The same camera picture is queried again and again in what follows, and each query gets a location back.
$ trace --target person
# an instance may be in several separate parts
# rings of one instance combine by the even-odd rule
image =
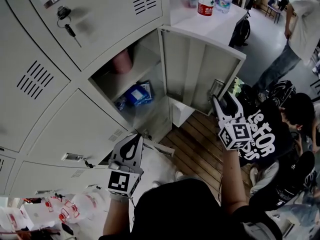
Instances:
[[[250,123],[252,140],[239,150],[240,165],[256,164],[258,171],[270,167],[279,157],[294,147],[290,131],[309,129],[315,118],[315,110],[310,97],[296,93],[277,107],[272,99],[267,99],[258,111],[247,118]]]
[[[320,103],[316,103],[314,106],[315,117],[312,122],[312,152],[315,154],[320,149]]]
[[[293,12],[297,15],[294,29],[290,29]],[[320,2],[296,0],[288,4],[284,35],[287,43],[275,61],[260,76],[253,88],[261,102],[270,88],[294,69],[300,60],[308,63],[320,39]]]
[[[320,60],[315,64],[314,68],[312,69],[312,72],[320,79]]]
[[[273,216],[279,213],[284,214],[286,217],[293,215],[302,227],[312,227],[320,223],[320,191],[315,187],[312,192],[307,190],[303,191],[299,198],[302,197],[300,203],[296,200],[293,204],[287,204],[277,209]]]
[[[296,162],[298,160],[297,157],[299,158],[303,154],[302,139],[299,133],[298,138],[294,141],[295,147],[292,149],[292,151],[285,154],[282,159],[279,159],[284,165],[293,164],[292,161]],[[269,183],[271,183],[272,180],[276,177],[280,167],[279,160],[276,160],[269,167],[261,169],[260,171],[258,171],[259,166],[253,166],[250,169],[249,176],[252,183],[252,188],[250,189],[250,197],[256,194],[259,190],[263,189]]]
[[[264,211],[277,210],[303,191],[310,178],[315,182],[315,155],[311,151],[304,152],[297,162],[291,161],[287,156],[279,159],[276,177],[250,198],[250,206]]]
[[[111,195],[103,228],[106,239],[214,238],[280,240],[277,224],[259,208],[246,202],[238,152],[224,151],[221,206],[208,186],[188,178],[145,192],[134,209],[129,229],[129,201]]]

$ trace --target locker door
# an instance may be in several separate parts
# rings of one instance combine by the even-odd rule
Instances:
[[[82,193],[108,179],[107,169],[70,168],[24,161],[13,183],[13,198],[52,197]]]
[[[246,55],[217,41],[170,26],[158,28],[166,94],[206,115],[221,98]]]
[[[0,147],[19,152],[42,113],[69,83],[0,0]]]
[[[31,0],[51,33],[83,70],[115,43],[162,16],[161,0]],[[82,48],[58,26],[60,6],[71,9],[70,18]],[[59,21],[63,27],[67,17]]]
[[[72,156],[64,159],[65,155],[83,156],[97,165],[127,134],[78,89],[48,123],[28,156],[39,164],[85,168],[83,161],[74,161]]]
[[[5,194],[9,175],[14,163],[15,159],[0,154],[0,195]]]

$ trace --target black backpack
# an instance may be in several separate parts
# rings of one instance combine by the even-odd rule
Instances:
[[[296,94],[296,87],[289,81],[284,80],[276,83],[269,92],[269,98],[272,99],[278,107],[285,107],[285,103]]]
[[[247,19],[242,20],[238,25],[235,26],[234,32],[233,32],[233,38],[230,41],[231,47],[234,46],[247,46],[248,44],[245,43],[246,40],[250,36],[250,22]]]

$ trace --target hair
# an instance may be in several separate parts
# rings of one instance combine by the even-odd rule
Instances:
[[[315,119],[315,108],[308,95],[297,93],[285,104],[284,114],[292,125],[300,125],[310,129]]]

